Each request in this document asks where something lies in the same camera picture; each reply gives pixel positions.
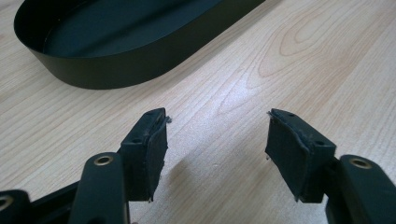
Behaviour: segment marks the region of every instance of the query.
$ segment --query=hole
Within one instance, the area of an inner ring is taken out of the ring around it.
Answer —
[[[142,139],[140,139],[140,138],[132,139],[132,143],[135,143],[135,144],[142,143]]]
[[[371,169],[372,165],[370,163],[368,163],[367,161],[358,159],[358,158],[352,158],[349,160],[349,162],[354,165],[357,166],[361,169]]]
[[[95,165],[108,165],[113,161],[113,157],[110,156],[102,156],[96,159],[93,163]]]
[[[5,210],[14,202],[14,198],[9,195],[3,195],[0,197],[0,211]]]
[[[315,144],[317,144],[318,146],[324,146],[324,142],[322,141],[315,141]]]

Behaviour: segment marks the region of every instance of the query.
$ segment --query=brass grommet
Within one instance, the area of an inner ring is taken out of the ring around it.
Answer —
[[[352,158],[352,159],[349,160],[349,162],[350,162],[352,165],[357,166],[357,167],[359,167],[359,168],[361,168],[361,169],[366,169],[366,170],[368,170],[368,169],[373,168],[373,166],[372,166],[369,162],[364,161],[364,160],[362,160],[362,159]]]
[[[9,195],[0,196],[0,212],[8,208],[14,202],[14,198]]]
[[[97,158],[93,163],[98,166],[108,165],[113,161],[113,157],[111,156],[101,156]]]

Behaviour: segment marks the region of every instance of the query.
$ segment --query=wood grain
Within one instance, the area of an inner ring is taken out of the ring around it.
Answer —
[[[325,203],[296,203],[265,159],[273,107],[396,181],[393,0],[267,0],[172,71],[111,91],[48,72],[13,33],[21,2],[0,2],[1,190],[35,200],[78,180],[160,106],[169,150],[154,202],[131,203],[133,222],[327,223]]]

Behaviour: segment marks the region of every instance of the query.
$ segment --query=black plastic arm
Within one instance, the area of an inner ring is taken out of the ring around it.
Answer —
[[[153,200],[168,149],[167,121],[164,108],[145,113],[118,153],[93,156],[79,182],[37,201],[23,190],[1,191],[0,223],[127,223],[128,201]]]
[[[327,194],[331,224],[396,223],[396,187],[373,161],[334,157],[335,144],[300,119],[278,109],[271,117],[266,153],[296,200],[321,203]]]

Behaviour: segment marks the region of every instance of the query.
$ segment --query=clamp jaw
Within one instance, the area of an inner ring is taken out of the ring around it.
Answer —
[[[0,192],[2,224],[129,223],[129,203],[152,201],[168,149],[165,109],[145,113],[117,153],[87,160],[79,182],[30,202],[23,190]]]
[[[334,157],[336,145],[298,116],[278,109],[271,117],[266,153],[296,201],[329,198],[330,224],[396,223],[396,188],[384,171],[365,158]]]

